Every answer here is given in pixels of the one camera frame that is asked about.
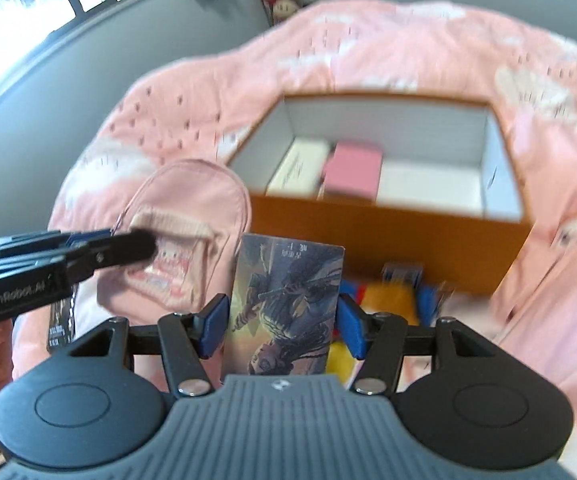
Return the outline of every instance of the pink pouch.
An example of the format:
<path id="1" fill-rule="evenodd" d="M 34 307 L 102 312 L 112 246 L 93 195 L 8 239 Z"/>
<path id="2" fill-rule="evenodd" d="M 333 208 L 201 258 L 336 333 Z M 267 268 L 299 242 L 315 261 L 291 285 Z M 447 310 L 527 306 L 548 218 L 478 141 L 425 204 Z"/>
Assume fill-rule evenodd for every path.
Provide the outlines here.
<path id="1" fill-rule="evenodd" d="M 228 168 L 192 159 L 161 168 L 142 184 L 115 225 L 118 233 L 154 232 L 155 257 L 101 273 L 97 303 L 140 325 L 172 312 L 198 312 L 214 295 L 230 295 L 235 255 L 250 221 L 248 190 Z M 135 363 L 136 373 L 166 388 L 158 356 L 136 356 Z M 203 364 L 217 384 L 221 351 Z"/>

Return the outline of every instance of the metal screw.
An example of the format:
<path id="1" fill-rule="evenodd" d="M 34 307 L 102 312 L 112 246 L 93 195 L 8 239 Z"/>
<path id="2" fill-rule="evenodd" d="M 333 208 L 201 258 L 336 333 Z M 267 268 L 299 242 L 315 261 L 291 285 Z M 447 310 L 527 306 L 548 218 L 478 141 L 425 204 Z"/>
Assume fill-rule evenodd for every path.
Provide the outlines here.
<path id="1" fill-rule="evenodd" d="M 178 384 L 177 389 L 186 397 L 201 397 L 210 391 L 210 384 L 203 379 L 187 379 Z"/>
<path id="2" fill-rule="evenodd" d="M 354 384 L 355 391 L 362 395 L 379 395 L 386 391 L 386 383 L 381 379 L 369 377 Z"/>

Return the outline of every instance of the open box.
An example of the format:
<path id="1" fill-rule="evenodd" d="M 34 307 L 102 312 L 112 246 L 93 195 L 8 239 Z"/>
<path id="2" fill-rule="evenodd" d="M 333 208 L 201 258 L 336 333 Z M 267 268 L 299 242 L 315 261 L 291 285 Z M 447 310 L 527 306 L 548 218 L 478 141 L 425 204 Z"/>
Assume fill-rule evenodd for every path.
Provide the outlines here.
<path id="1" fill-rule="evenodd" d="M 296 137 L 383 149 L 377 203 L 266 194 Z M 531 229 L 499 121 L 486 102 L 347 93 L 283 96 L 230 158 L 251 191 L 252 231 L 346 248 L 345 272 L 415 262 L 432 282 L 491 294 Z"/>

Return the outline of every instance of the black handheld device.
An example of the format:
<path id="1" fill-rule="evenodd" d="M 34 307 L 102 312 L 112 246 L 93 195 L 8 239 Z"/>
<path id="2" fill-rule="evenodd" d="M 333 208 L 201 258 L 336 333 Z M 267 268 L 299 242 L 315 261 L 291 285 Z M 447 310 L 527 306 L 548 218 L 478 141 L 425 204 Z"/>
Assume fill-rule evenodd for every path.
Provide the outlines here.
<path id="1" fill-rule="evenodd" d="M 572 430 L 561 391 L 458 320 L 409 326 L 344 294 L 335 323 L 364 360 L 337 377 L 227 376 L 228 298 L 156 326 L 105 321 L 0 393 L 0 480 L 572 480 L 556 459 Z M 132 372 L 159 354 L 169 392 Z M 405 356 L 431 373 L 398 393 Z"/>
<path id="2" fill-rule="evenodd" d="M 111 236 L 41 232 L 0 238 L 0 321 L 63 300 L 73 285 L 103 267 L 147 259 L 155 238 L 145 231 Z"/>

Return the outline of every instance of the trading card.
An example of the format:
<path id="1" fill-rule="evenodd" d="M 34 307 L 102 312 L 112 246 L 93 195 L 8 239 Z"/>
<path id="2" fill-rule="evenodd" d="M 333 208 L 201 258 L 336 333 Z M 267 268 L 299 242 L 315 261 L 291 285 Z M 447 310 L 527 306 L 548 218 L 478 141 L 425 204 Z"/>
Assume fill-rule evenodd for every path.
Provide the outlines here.
<path id="1" fill-rule="evenodd" d="M 343 247 L 245 234 L 223 375 L 324 373 L 343 258 Z"/>

